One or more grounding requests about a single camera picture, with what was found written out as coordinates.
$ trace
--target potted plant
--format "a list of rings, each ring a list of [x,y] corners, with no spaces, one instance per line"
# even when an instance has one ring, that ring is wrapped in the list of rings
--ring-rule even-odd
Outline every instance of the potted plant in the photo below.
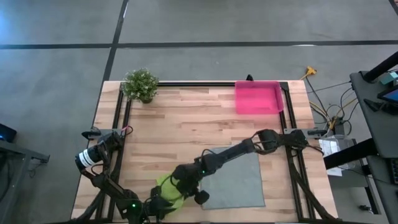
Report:
[[[131,100],[150,103],[156,95],[159,79],[146,68],[127,72],[122,84],[123,93]]]

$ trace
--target gray towel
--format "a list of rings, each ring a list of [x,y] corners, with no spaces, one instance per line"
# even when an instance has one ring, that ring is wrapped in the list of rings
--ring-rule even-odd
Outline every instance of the gray towel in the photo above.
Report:
[[[220,153],[228,147],[211,149]],[[201,181],[210,194],[202,209],[265,207],[259,158],[250,153],[225,163],[215,174]]]

